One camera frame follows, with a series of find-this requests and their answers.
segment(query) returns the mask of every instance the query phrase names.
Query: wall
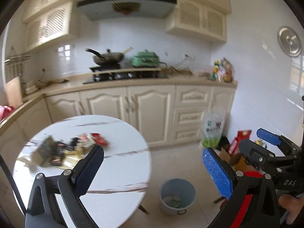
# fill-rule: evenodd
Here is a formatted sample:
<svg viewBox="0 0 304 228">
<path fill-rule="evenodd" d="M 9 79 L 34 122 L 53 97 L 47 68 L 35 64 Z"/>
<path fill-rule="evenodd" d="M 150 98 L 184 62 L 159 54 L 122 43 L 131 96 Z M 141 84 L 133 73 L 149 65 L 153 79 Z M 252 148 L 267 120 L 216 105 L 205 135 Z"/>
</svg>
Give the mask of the wall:
<svg viewBox="0 0 304 228">
<path fill-rule="evenodd" d="M 231 0 L 224 45 L 213 44 L 212 62 L 227 57 L 235 68 L 239 85 L 231 111 L 229 141 L 237 130 L 264 128 L 301 141 L 303 127 L 304 52 L 297 58 L 281 50 L 277 31 L 290 26 L 304 43 L 304 30 L 283 0 Z"/>
<path fill-rule="evenodd" d="M 23 12 L 26 8 L 27 0 L 17 9 L 16 13 L 10 20 L 9 30 L 6 41 L 5 56 L 24 53 L 24 42 L 26 34 L 26 24 L 21 22 Z M 36 59 L 35 54 L 31 56 L 30 60 L 23 62 L 24 66 L 24 81 L 36 79 Z"/>
<path fill-rule="evenodd" d="M 65 45 L 71 47 L 69 60 L 65 53 L 58 53 L 58 48 Z M 119 18 L 92 22 L 81 15 L 80 36 L 36 54 L 37 68 L 46 69 L 45 80 L 87 73 L 89 67 L 96 65 L 93 54 L 85 52 L 86 48 L 104 53 L 107 48 L 123 51 L 130 46 L 134 50 L 127 57 L 146 48 L 155 51 L 160 60 L 168 65 L 179 63 L 183 54 L 194 55 L 194 62 L 186 62 L 181 66 L 192 70 L 202 70 L 211 59 L 211 43 L 167 34 L 163 19 Z"/>
</svg>

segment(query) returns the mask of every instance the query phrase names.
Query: bottle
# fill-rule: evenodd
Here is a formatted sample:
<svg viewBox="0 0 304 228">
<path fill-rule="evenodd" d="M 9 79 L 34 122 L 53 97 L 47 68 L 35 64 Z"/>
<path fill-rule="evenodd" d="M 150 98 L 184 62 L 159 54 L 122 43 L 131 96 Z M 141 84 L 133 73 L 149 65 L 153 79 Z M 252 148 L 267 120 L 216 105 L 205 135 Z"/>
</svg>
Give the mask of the bottle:
<svg viewBox="0 0 304 228">
<path fill-rule="evenodd" d="M 218 68 L 219 68 L 219 61 L 215 60 L 214 65 L 213 65 L 213 73 L 212 73 L 213 80 L 216 80 L 216 78 L 217 78 Z"/>
</svg>

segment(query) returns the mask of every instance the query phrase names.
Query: table leg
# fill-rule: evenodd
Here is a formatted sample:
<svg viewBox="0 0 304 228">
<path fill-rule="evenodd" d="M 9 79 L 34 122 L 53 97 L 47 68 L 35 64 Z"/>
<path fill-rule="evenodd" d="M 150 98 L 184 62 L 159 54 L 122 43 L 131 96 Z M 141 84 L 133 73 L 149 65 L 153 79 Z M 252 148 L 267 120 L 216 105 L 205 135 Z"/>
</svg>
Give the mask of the table leg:
<svg viewBox="0 0 304 228">
<path fill-rule="evenodd" d="M 138 209 L 142 212 L 144 212 L 146 215 L 148 215 L 148 211 L 142 206 L 142 205 L 139 205 Z"/>
</svg>

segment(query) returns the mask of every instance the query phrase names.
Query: blue gripper pad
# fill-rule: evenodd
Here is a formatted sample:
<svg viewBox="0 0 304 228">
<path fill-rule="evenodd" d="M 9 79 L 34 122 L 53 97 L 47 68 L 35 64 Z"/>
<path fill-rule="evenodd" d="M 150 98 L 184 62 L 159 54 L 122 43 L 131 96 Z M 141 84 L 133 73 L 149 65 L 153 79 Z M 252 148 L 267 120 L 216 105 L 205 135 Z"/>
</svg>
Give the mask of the blue gripper pad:
<svg viewBox="0 0 304 228">
<path fill-rule="evenodd" d="M 262 129 L 262 128 L 259 128 L 257 130 L 256 136 L 264 141 L 269 142 L 270 144 L 272 144 L 274 146 L 278 146 L 281 144 L 281 140 L 277 135 L 270 133 L 269 131 Z"/>
<path fill-rule="evenodd" d="M 222 166 L 222 160 L 211 148 L 206 148 L 203 151 L 203 163 L 214 181 L 221 196 L 230 198 L 233 191 L 232 180 Z"/>
</svg>

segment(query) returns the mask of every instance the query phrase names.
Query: frying pan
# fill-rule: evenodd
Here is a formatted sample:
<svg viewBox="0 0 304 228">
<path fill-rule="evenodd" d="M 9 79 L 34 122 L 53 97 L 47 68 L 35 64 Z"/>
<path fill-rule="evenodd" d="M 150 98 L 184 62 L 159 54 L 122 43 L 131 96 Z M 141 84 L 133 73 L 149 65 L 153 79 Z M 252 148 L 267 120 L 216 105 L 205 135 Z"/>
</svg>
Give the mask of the frying pan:
<svg viewBox="0 0 304 228">
<path fill-rule="evenodd" d="M 94 62 L 97 65 L 103 65 L 103 64 L 115 64 L 123 60 L 126 53 L 133 50 L 132 47 L 129 47 L 128 49 L 124 50 L 123 52 L 111 52 L 110 49 L 107 49 L 107 53 L 100 54 L 99 52 L 92 50 L 92 49 L 85 49 L 85 51 L 90 52 L 94 54 L 93 57 Z"/>
</svg>

